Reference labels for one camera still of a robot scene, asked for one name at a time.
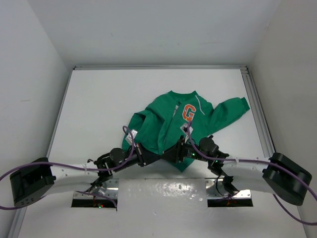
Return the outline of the green zip-up jacket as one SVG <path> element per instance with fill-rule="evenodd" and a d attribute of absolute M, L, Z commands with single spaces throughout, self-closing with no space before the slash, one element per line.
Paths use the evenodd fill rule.
<path fill-rule="evenodd" d="M 249 109 L 246 98 L 231 98 L 213 107 L 195 91 L 188 94 L 169 91 L 135 113 L 128 128 L 137 131 L 136 143 L 162 155 L 184 134 L 181 127 L 189 121 L 193 128 L 191 137 L 198 142 L 236 122 Z"/>

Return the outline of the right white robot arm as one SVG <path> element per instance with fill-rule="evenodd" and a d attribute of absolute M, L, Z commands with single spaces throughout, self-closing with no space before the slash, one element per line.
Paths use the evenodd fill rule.
<path fill-rule="evenodd" d="M 222 177 L 222 186 L 230 194 L 249 189 L 271 193 L 287 203 L 301 206 L 312 175 L 281 153 L 260 159 L 233 159 L 219 150 L 212 137 L 202 138 L 198 145 L 184 137 L 163 152 L 163 160 L 173 164 L 185 159 L 204 161 L 208 169 Z"/>

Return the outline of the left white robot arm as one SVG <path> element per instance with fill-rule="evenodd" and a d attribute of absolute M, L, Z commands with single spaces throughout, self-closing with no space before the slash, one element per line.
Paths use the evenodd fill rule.
<path fill-rule="evenodd" d="M 83 164 L 50 163 L 46 157 L 20 166 L 9 176 L 14 207 L 22 208 L 44 196 L 68 191 L 96 192 L 112 174 L 133 165 L 152 164 L 160 156 L 146 150 L 141 144 L 128 151 L 113 148 L 97 160 Z"/>

